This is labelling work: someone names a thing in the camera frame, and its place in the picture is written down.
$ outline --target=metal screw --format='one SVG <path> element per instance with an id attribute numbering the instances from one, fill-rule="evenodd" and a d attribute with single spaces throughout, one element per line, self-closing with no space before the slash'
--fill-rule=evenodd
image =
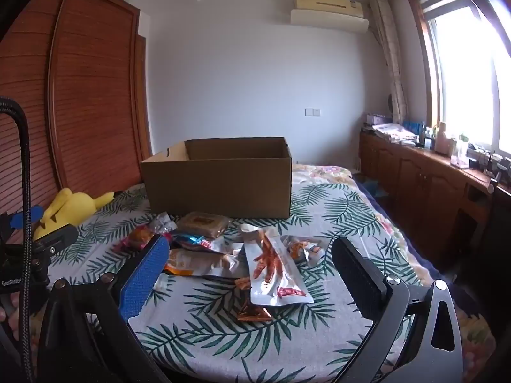
<path id="1" fill-rule="evenodd" d="M 107 272 L 107 273 L 105 273 L 105 274 L 101 275 L 101 276 L 99 277 L 99 279 L 100 279 L 100 280 L 101 280 L 101 282 L 103 282 L 103 283 L 110 283 L 110 282 L 112 282 L 112 281 L 113 281 L 114 277 L 115 277 L 115 275 L 114 275 L 113 273 L 111 273 L 111 272 Z"/>
<path id="2" fill-rule="evenodd" d="M 389 275 L 387 276 L 387 282 L 390 285 L 399 285 L 401 283 L 401 280 L 395 275 Z"/>
<path id="3" fill-rule="evenodd" d="M 60 278 L 55 281 L 54 286 L 55 286 L 55 288 L 60 289 L 60 288 L 64 288 L 65 284 L 66 284 L 66 280 L 64 278 Z"/>
<path id="4" fill-rule="evenodd" d="M 435 281 L 435 285 L 438 289 L 441 289 L 442 291 L 445 291 L 447 289 L 447 284 L 445 283 L 445 281 L 441 279 L 437 279 Z"/>

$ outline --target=bedsheet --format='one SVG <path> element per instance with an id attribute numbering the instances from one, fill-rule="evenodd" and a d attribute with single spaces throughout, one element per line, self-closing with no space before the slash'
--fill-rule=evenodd
<path id="1" fill-rule="evenodd" d="M 85 283 L 104 272 L 118 271 L 132 254 L 115 253 L 113 246 L 154 217 L 144 185 L 122 193 L 78 228 L 74 245 L 53 258 L 50 285 L 62 277 L 73 284 Z M 349 171 L 341 167 L 294 166 L 291 217 L 237 219 L 227 238 L 235 240 L 240 223 L 274 225 L 283 235 L 327 237 L 330 244 L 347 236 L 384 274 L 398 275 L 409 284 L 428 286 L 433 281 L 401 232 L 375 210 Z M 329 381 L 360 345 L 371 322 L 357 311 L 332 263 L 330 247 L 317 266 L 301 263 L 298 267 L 314 303 L 270 309 L 271 322 L 236 320 L 242 298 L 231 279 L 162 274 L 140 315 L 129 324 L 158 363 L 200 379 Z M 469 380 L 491 354 L 495 341 L 481 316 L 467 315 L 459 308 L 457 312 Z M 95 319 L 91 321 L 98 326 Z M 382 373 L 392 369 L 410 326 L 407 317 Z"/>

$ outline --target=louvered door panel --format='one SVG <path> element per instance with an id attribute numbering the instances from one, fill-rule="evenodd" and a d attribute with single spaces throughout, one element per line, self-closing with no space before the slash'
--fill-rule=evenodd
<path id="1" fill-rule="evenodd" d="M 73 191 L 96 197 L 141 180 L 132 118 L 136 22 L 133 11 L 105 0 L 62 7 L 50 87 L 57 167 Z"/>
<path id="2" fill-rule="evenodd" d="M 48 58 L 62 0 L 31 0 L 0 42 L 0 94 L 16 100 L 29 124 L 32 204 L 47 206 L 58 191 L 50 157 L 45 88 Z M 19 135 L 0 115 L 0 212 L 21 210 Z"/>

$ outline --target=open box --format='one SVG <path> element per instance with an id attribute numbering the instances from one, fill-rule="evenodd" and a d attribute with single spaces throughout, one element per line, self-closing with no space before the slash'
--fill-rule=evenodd
<path id="1" fill-rule="evenodd" d="M 154 213 L 288 218 L 292 159 L 283 137 L 177 143 L 141 162 Z"/>

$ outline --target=curtain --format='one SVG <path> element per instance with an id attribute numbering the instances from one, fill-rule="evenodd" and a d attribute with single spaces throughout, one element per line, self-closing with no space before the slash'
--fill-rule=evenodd
<path id="1" fill-rule="evenodd" d="M 388 0 L 370 0 L 369 3 L 390 74 L 394 122 L 402 124 L 408 119 L 408 108 L 401 82 L 401 59 L 394 17 Z"/>

